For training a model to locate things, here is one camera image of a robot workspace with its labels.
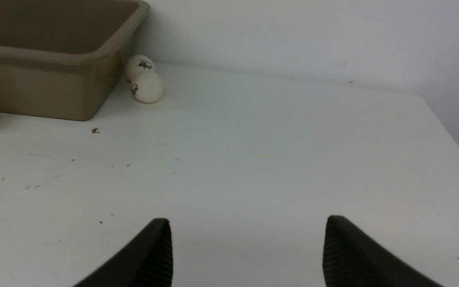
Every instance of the ridged texture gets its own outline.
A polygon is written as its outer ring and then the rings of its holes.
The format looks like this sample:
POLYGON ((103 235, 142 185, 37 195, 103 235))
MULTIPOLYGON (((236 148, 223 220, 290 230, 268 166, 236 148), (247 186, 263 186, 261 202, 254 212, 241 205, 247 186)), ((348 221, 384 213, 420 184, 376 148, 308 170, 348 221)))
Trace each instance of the ridged texture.
POLYGON ((327 287, 442 287, 343 216, 327 220, 322 266, 327 287))
POLYGON ((161 237, 140 265, 129 287, 170 287, 173 281, 173 248, 169 228, 161 230, 161 237))
POLYGON ((324 243, 324 277, 327 287, 385 287, 348 238, 327 224, 324 243))

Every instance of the white ping pong ball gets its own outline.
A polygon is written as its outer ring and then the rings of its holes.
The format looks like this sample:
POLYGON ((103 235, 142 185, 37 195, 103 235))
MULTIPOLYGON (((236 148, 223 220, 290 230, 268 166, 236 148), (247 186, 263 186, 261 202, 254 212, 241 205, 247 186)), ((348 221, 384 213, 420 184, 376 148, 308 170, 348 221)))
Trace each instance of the white ping pong ball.
POLYGON ((164 83, 153 71, 139 73, 132 81, 131 88, 135 99, 145 104, 155 103, 164 93, 164 83))
POLYGON ((150 58, 143 55, 133 55, 130 57, 125 65, 125 75, 127 80, 134 80, 134 78, 143 71, 155 72, 155 65, 150 58))

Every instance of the beige plastic tub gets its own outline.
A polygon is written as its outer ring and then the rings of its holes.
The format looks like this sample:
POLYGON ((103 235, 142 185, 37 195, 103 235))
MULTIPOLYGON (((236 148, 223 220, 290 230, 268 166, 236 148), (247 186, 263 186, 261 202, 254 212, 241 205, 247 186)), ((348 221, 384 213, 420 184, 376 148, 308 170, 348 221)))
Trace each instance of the beige plastic tub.
POLYGON ((0 112, 88 120, 131 56, 140 0, 0 0, 0 112))

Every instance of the white table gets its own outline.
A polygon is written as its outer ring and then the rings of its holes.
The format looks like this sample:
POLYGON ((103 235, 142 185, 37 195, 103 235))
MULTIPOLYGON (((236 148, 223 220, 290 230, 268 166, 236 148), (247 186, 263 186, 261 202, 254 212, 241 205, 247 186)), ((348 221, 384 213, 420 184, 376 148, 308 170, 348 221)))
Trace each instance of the white table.
POLYGON ((156 217, 174 286, 322 287, 330 214, 459 287, 459 147, 422 99, 157 70, 153 105, 121 82, 87 122, 0 114, 0 287, 73 285, 156 217))

